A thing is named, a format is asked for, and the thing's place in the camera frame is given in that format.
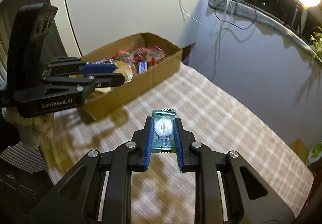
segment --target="dark window glass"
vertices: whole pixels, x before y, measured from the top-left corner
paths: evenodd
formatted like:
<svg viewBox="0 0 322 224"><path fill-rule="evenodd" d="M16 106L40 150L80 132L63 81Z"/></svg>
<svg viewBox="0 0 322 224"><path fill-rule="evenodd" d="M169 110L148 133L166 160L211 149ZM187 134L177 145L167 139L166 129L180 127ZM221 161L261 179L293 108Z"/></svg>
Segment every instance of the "dark window glass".
<svg viewBox="0 0 322 224"><path fill-rule="evenodd" d="M265 12L276 17L283 25L291 27L295 32L299 28L302 7L294 0L246 0L248 3L263 9Z"/></svg>
<svg viewBox="0 0 322 224"><path fill-rule="evenodd" d="M321 22L309 12L302 33L302 39L305 39L311 44L310 38L311 35L314 35L313 32L321 32L321 30L318 29L318 26L322 28Z"/></svg>

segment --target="white wall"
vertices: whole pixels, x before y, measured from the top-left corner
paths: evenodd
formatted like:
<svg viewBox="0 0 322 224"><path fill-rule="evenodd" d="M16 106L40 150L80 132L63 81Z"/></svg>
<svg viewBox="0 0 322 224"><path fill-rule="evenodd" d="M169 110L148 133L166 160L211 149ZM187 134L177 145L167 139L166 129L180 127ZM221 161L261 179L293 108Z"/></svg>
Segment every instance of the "white wall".
<svg viewBox="0 0 322 224"><path fill-rule="evenodd" d="M202 22L215 27L200 27L190 65L249 108L287 144L301 138L310 148L321 142L322 65L310 65L304 49L264 24L246 31L224 24L219 34L221 23L208 8L208 0L202 1L201 8ZM235 18L242 28L250 23Z"/></svg>
<svg viewBox="0 0 322 224"><path fill-rule="evenodd" d="M182 0L196 19L199 2ZM178 0L66 0L66 5L83 55L138 32L152 32L184 47L195 42L199 28L183 17Z"/></svg>

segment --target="table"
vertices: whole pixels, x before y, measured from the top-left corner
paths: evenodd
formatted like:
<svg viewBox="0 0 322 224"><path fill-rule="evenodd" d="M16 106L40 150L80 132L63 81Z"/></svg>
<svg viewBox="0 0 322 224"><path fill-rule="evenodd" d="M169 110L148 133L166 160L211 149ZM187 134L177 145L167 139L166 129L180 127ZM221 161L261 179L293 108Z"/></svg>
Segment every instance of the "table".
<svg viewBox="0 0 322 224"><path fill-rule="evenodd" d="M212 150L238 151L293 210L301 211L313 175L297 155L249 109L183 64L178 73L93 122L81 108L55 114L54 136L41 151L59 179L89 150L114 150L142 129L155 109L176 109L185 130ZM178 170L174 153L151 155L149 170L132 174L132 223L193 223L194 173Z"/></svg>

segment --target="triangular cutout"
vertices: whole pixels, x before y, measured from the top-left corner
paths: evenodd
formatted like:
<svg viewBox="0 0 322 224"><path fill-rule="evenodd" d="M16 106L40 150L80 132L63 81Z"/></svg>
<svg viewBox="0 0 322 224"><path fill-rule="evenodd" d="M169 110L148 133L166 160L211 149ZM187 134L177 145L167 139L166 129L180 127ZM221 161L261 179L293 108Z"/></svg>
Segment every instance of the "triangular cutout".
<svg viewBox="0 0 322 224"><path fill-rule="evenodd" d="M267 196L268 191L246 167L240 167L240 172L243 177L250 200L255 200Z"/></svg>
<svg viewBox="0 0 322 224"><path fill-rule="evenodd" d="M64 184L64 186L60 188L58 194L62 197L76 200L85 176L85 172L86 172L86 166L83 165Z"/></svg>

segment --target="white cable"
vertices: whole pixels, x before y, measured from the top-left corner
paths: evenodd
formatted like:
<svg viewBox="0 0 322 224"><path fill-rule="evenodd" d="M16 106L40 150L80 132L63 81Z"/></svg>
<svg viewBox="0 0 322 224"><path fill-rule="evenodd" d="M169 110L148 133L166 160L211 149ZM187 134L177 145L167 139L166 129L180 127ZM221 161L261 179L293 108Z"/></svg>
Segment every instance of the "white cable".
<svg viewBox="0 0 322 224"><path fill-rule="evenodd" d="M203 25L204 27L207 27L208 29L211 29L211 30L215 27L215 25L214 25L213 27L209 27L209 26L207 26L207 25L205 25L205 24L203 24L203 23L199 22L198 20L194 19L194 17L192 17L190 14L188 14L188 13L187 13L187 11L185 10L185 8L183 7L183 4L182 4L182 1L181 1L181 0L179 0L179 4L180 4L180 6L182 7L182 9L184 10L184 12L185 12L185 13L186 13L186 14L187 14L191 19L195 20L197 23L199 23L199 24Z"/></svg>

